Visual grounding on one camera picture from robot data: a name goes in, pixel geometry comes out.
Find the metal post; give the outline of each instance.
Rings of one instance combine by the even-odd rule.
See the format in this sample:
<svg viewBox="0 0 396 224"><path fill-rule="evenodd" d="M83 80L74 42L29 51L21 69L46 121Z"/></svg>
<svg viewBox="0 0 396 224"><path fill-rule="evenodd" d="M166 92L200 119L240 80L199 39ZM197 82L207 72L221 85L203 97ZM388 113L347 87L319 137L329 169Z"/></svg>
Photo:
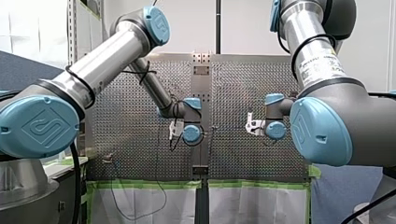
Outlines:
<svg viewBox="0 0 396 224"><path fill-rule="evenodd" d="M221 0L216 0L216 54L221 54Z"/></svg>

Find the blue cover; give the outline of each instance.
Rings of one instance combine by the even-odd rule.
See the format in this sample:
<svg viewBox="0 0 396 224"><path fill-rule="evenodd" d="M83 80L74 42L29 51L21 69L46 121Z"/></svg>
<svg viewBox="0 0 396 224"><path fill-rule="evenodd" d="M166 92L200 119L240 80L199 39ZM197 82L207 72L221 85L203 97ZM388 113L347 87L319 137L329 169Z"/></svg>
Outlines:
<svg viewBox="0 0 396 224"><path fill-rule="evenodd" d="M200 98L184 98L183 101L194 109L198 109L198 110L202 109Z"/></svg>
<svg viewBox="0 0 396 224"><path fill-rule="evenodd" d="M291 136L309 161L343 166L352 158L352 140L338 114L317 98L305 97L290 111Z"/></svg>
<svg viewBox="0 0 396 224"><path fill-rule="evenodd" d="M279 121L271 122L265 129L265 134L271 139L280 140L286 135L286 126Z"/></svg>
<svg viewBox="0 0 396 224"><path fill-rule="evenodd" d="M195 143L200 139L201 131L194 125L187 125L184 128L183 138L187 143Z"/></svg>
<svg viewBox="0 0 396 224"><path fill-rule="evenodd" d="M271 9L271 27L270 31L276 33L277 30L277 24L279 23L279 13L280 13L280 1L279 0L274 0L273 1L273 6Z"/></svg>
<svg viewBox="0 0 396 224"><path fill-rule="evenodd" d="M18 99L0 111L0 150L26 159L56 155L74 141L78 123L75 109L58 97Z"/></svg>
<svg viewBox="0 0 396 224"><path fill-rule="evenodd" d="M170 38L170 29L165 15L157 7L144 7L143 17L154 42L158 46L166 44Z"/></svg>
<svg viewBox="0 0 396 224"><path fill-rule="evenodd" d="M265 96L265 105L272 105L285 99L282 93L271 93Z"/></svg>

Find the pegboard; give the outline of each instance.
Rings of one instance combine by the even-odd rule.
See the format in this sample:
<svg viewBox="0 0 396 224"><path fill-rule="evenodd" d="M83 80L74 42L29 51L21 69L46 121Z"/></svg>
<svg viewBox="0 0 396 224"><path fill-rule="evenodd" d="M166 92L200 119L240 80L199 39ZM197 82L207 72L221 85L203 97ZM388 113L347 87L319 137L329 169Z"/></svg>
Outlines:
<svg viewBox="0 0 396 224"><path fill-rule="evenodd" d="M212 57L212 121L209 178L302 181L303 157L294 148L290 126L285 139L248 134L248 110L265 118L264 97L297 91L288 57L214 55Z"/></svg>
<svg viewBox="0 0 396 224"><path fill-rule="evenodd" d="M165 88L179 99L196 92L196 86L191 92L191 80L196 77L192 78L194 62L190 54L149 59ZM255 119L264 118L265 94L289 95L298 90L289 61L288 57L210 56L212 86L206 94L210 96L206 98L210 100L211 123L206 149L210 155L209 178L294 182L307 177L307 166L290 134L271 146L269 139L245 131L250 107ZM121 74L102 92L90 119L92 125L87 128L92 129L97 152L89 169L90 179L115 175L128 179L191 179L190 149L180 141L177 150L169 150L171 120L163 119L159 129L156 106L133 75ZM102 162L110 153L114 154L114 167Z"/></svg>

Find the label sticker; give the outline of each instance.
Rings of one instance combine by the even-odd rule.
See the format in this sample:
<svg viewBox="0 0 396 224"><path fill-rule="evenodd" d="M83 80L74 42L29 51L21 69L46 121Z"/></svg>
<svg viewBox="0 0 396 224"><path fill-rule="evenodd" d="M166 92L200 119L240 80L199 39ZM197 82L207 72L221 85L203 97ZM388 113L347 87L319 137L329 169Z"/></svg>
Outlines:
<svg viewBox="0 0 396 224"><path fill-rule="evenodd" d="M318 80L347 76L338 58L331 53L303 61L299 65L299 71L305 86Z"/></svg>

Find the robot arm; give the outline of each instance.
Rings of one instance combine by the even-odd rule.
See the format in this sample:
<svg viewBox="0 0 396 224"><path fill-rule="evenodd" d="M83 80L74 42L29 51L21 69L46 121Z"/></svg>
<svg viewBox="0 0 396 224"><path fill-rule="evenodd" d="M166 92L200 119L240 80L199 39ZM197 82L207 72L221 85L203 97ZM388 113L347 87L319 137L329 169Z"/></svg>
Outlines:
<svg viewBox="0 0 396 224"><path fill-rule="evenodd" d="M301 88L290 105L291 135L300 153L333 166L394 166L396 102L370 97L347 76L334 50L352 32L355 2L275 1L272 14L272 28L288 42Z"/></svg>
<svg viewBox="0 0 396 224"><path fill-rule="evenodd" d="M159 79L147 70L144 57L169 40L169 25L163 13L156 7L144 7L120 17L112 33L106 42L56 78L38 80L0 102L0 155L39 159L65 150L74 141L85 111L127 66L145 72L136 76L163 117L184 118L186 128L189 123L199 125L200 102L174 102ZM192 142L202 136L194 137Z"/></svg>

